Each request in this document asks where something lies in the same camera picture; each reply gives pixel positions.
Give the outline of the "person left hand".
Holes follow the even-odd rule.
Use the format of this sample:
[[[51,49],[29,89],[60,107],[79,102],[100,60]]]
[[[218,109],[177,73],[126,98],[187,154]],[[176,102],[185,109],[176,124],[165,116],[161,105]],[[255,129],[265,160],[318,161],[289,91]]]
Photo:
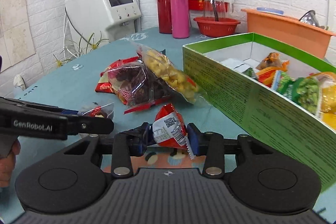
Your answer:
[[[0,160],[0,187],[7,188],[10,184],[11,175],[15,169],[16,156],[21,151],[21,145],[18,140],[12,146],[12,149],[7,156]]]

